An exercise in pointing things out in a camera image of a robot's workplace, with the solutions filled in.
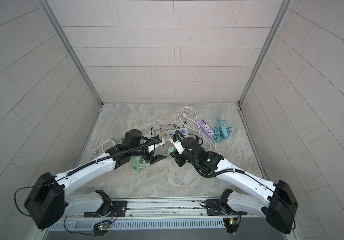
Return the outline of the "light green cube charger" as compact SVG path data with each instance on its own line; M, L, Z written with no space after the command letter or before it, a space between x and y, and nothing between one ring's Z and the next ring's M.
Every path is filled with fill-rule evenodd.
M168 155L173 158L175 155L175 151L176 151L176 149L174 147L169 147L168 148Z

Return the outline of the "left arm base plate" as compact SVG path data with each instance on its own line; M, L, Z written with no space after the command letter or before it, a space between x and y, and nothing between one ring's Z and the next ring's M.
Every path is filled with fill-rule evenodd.
M85 212L84 218L116 218L124 217L126 214L127 201L112 201L110 205L103 204L96 212Z

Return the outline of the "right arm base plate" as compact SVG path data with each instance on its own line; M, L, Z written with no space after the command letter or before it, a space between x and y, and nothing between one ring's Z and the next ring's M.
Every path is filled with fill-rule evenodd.
M248 213L242 211L234 211L228 204L220 202L220 200L205 200L200 206L207 210L208 216L246 216Z

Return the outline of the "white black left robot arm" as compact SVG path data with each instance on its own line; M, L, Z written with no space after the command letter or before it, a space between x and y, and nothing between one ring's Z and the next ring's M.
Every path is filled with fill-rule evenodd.
M165 143L165 138L158 135L145 137L139 130L130 130L121 144L107 149L94 160L56 175L49 172L41 175L25 200L24 207L40 230L49 228L63 217L76 214L109 216L113 204L104 191L76 196L71 194L100 175L128 163L131 157L143 157L150 164L165 159L166 156L154 154L155 149Z

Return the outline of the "white multicolour power strip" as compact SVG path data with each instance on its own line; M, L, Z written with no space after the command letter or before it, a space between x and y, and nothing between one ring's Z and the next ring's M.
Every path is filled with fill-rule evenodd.
M160 131L161 138L164 138L165 140L168 140L170 137L172 137L176 131L180 131L183 135L189 135L187 128L180 128L175 130L168 130L168 131Z

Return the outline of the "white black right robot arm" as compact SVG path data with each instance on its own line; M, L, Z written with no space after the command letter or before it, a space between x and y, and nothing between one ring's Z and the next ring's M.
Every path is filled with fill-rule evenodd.
M290 234L295 230L298 202L286 182L279 180L274 183L254 176L236 167L223 156L205 151L197 139L186 138L179 130L170 137L170 142L176 149L172 156L179 167L190 163L201 177L218 178L245 192L243 195L226 189L216 204L206 205L207 209L214 209L228 216L252 214L264 218L283 234Z

